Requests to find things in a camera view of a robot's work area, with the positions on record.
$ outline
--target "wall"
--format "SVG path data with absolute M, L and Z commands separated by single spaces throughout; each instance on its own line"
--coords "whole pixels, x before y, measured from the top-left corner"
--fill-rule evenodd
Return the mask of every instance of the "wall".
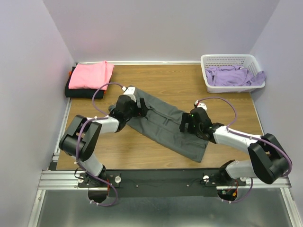
M 0 8 L 0 226 L 27 226 L 51 161 L 73 59 L 41 0 Z
M 251 53 L 267 74 L 265 89 L 253 93 L 265 132 L 280 140 L 293 161 L 289 178 L 303 217 L 303 2 L 283 0 L 266 25 Z
M 279 0 L 44 0 L 75 61 L 249 53 Z

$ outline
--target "purple towel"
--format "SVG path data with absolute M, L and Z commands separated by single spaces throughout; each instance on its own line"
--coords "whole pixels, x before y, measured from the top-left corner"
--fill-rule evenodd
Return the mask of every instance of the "purple towel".
M 265 81 L 264 71 L 254 75 L 239 65 L 209 67 L 205 69 L 207 82 L 210 86 L 233 87 L 233 86 L 260 86 Z

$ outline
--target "pink cloth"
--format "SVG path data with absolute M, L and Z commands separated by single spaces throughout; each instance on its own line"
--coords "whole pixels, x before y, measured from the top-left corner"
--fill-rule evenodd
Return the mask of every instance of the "pink cloth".
M 91 88 L 98 89 L 109 82 L 114 65 L 103 61 L 93 65 L 78 64 L 72 73 L 69 89 Z

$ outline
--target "wooden table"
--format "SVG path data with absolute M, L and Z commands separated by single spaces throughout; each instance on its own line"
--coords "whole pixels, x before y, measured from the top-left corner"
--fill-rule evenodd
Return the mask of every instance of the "wooden table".
M 238 120 L 232 128 L 251 134 L 262 134 L 250 94 L 208 93 L 200 65 L 115 66 L 111 81 L 119 82 L 126 87 L 129 85 L 138 87 L 187 112 L 193 109 L 193 103 L 197 99 L 210 96 L 226 98 L 238 112 Z M 111 85 L 104 99 L 96 101 L 96 104 L 106 111 L 109 105 L 116 103 L 122 93 L 118 86 Z M 207 113 L 213 122 L 228 124 L 233 120 L 233 111 L 225 102 L 211 99 L 205 103 Z M 77 114 L 86 117 L 103 116 L 94 109 L 91 100 L 73 99 L 67 127 Z M 201 163 L 197 163 L 152 141 L 129 126 L 125 126 L 119 133 L 102 135 L 94 154 L 107 169 L 220 167 L 232 159 L 248 159 L 248 155 L 241 151 L 209 143 Z M 76 167 L 73 158 L 60 152 L 57 170 L 74 170 Z

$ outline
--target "plastic basket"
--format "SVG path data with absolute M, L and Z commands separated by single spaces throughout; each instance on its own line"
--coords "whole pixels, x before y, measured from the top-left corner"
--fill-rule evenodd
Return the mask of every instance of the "plastic basket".
M 207 82 L 205 69 L 211 66 L 231 66 L 241 65 L 248 68 L 255 76 L 258 72 L 262 71 L 256 58 L 250 54 L 206 54 L 201 57 L 202 74 L 206 84 L 207 91 L 210 93 L 223 93 L 223 92 L 251 92 L 257 88 L 265 86 L 265 82 L 261 86 L 241 86 L 241 87 L 215 87 L 210 86 Z

